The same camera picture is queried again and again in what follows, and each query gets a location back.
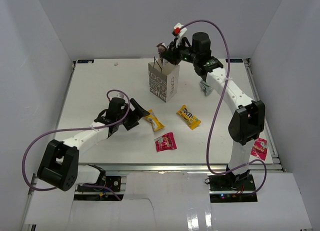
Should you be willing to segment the purple M&M's candy packet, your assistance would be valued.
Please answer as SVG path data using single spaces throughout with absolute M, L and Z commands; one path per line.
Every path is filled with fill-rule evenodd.
M 161 56 L 161 54 L 167 50 L 167 47 L 163 42 L 159 43 L 156 47 L 159 56 Z

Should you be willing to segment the yellow snack packet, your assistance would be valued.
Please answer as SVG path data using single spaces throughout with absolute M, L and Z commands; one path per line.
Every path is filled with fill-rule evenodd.
M 151 124 L 152 130 L 157 132 L 161 129 L 164 129 L 165 126 L 158 120 L 153 110 L 148 110 L 149 115 L 145 116 L 144 119 Z

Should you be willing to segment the red candy packet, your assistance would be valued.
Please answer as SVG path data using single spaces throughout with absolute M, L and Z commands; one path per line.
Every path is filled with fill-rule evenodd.
M 168 132 L 154 140 L 156 152 L 163 152 L 167 150 L 176 150 L 177 144 L 175 141 L 174 134 L 172 132 Z

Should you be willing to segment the yellow M&M's packet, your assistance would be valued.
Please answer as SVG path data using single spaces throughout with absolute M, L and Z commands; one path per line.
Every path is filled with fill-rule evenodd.
M 182 107 L 176 112 L 176 114 L 185 121 L 185 123 L 191 130 L 194 130 L 201 124 L 201 120 L 193 115 L 186 105 L 182 105 Z

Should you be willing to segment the pink candy packet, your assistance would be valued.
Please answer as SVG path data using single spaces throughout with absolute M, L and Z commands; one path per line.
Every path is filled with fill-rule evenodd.
M 261 159 L 262 161 L 265 161 L 267 157 L 267 153 L 268 153 L 267 140 L 263 138 L 257 138 L 254 141 L 250 154 L 258 159 Z

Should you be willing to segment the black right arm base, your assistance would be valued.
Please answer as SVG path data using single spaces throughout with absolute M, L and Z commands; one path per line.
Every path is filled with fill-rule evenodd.
M 212 204 L 222 203 L 256 203 L 256 194 L 251 194 L 256 190 L 253 176 L 232 183 L 224 175 L 210 175 L 204 183 L 209 186 L 210 202 Z

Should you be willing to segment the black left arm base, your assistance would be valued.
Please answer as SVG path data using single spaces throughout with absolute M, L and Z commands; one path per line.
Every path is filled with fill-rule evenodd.
M 121 191 L 122 185 L 122 177 L 121 176 L 105 176 L 103 177 L 98 184 L 92 184 L 93 186 L 104 186 L 111 189 L 113 192 L 118 193 Z M 78 185 L 75 189 L 75 194 L 77 195 L 99 195 L 100 193 L 103 194 L 110 194 L 108 190 L 104 188 L 97 188 L 97 187 L 86 187 Z

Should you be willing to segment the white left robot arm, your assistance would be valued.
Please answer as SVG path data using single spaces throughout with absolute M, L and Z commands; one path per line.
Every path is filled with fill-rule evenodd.
M 79 157 L 112 136 L 119 126 L 129 131 L 149 114 L 134 98 L 126 102 L 121 97 L 113 97 L 88 130 L 62 141 L 53 139 L 47 144 L 37 177 L 62 191 L 70 190 L 73 185 L 89 185 L 96 191 L 103 189 L 105 170 L 92 164 L 80 165 Z

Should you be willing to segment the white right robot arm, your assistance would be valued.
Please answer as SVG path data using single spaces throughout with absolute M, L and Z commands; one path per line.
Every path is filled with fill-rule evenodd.
M 225 183 L 229 189 L 236 191 L 243 186 L 244 179 L 249 177 L 251 149 L 265 127 L 265 104 L 245 94 L 231 80 L 229 71 L 212 56 L 211 40 L 207 33 L 194 33 L 192 41 L 179 29 L 174 30 L 173 35 L 174 40 L 161 53 L 161 58 L 172 65 L 181 61 L 191 63 L 196 74 L 220 95 L 219 102 L 226 103 L 232 114 L 228 133 L 233 145 L 226 166 Z

